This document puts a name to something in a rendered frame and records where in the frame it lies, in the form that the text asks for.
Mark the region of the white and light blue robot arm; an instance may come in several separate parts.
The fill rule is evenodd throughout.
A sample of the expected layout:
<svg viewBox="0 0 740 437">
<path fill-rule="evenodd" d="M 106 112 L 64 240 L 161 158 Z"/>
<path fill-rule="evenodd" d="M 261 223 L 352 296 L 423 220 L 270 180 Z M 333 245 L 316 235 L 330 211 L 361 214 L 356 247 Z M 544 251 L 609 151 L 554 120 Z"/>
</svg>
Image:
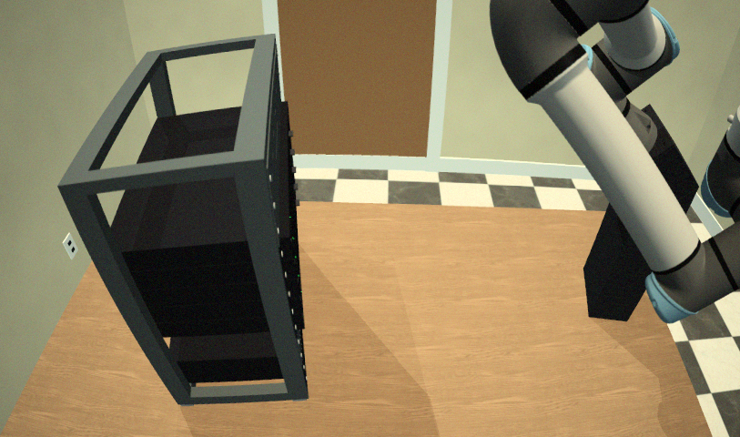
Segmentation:
<svg viewBox="0 0 740 437">
<path fill-rule="evenodd" d="M 648 154 L 656 125 L 626 97 L 680 52 L 649 0 L 490 0 L 490 22 L 508 77 L 561 131 L 652 270 L 659 318 L 675 323 L 740 289 L 740 106 L 701 184 L 706 206 L 735 224 L 702 243 Z M 597 23 L 603 39 L 581 45 Z"/>
</svg>

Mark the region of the dark grey server rack frame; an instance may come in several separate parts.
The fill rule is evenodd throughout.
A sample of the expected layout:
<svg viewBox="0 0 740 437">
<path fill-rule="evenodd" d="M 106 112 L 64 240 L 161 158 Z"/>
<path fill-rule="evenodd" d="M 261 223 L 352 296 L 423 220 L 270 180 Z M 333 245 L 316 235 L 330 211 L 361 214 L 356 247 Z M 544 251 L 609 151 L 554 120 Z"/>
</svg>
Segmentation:
<svg viewBox="0 0 740 437">
<path fill-rule="evenodd" d="M 57 186 L 181 406 L 309 398 L 295 174 L 289 188 L 295 149 L 275 44 L 268 34 L 147 52 Z M 242 107 L 176 114 L 166 61 L 251 48 Z M 100 169 L 148 83 L 157 120 L 137 163 Z M 110 227 L 97 194 L 119 190 Z M 284 382 L 196 387 L 276 379 Z"/>
</svg>

